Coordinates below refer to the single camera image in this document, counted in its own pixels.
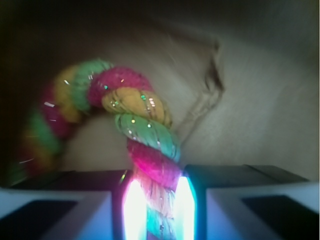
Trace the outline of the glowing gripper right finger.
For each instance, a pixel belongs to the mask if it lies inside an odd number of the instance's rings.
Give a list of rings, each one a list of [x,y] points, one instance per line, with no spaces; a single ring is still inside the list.
[[[175,230],[179,240],[317,240],[320,186],[273,165],[188,164]]]

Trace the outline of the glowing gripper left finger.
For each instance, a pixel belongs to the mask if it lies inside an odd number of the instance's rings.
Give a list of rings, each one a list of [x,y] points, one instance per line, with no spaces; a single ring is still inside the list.
[[[131,170],[47,173],[0,191],[3,240],[144,240],[146,223]]]

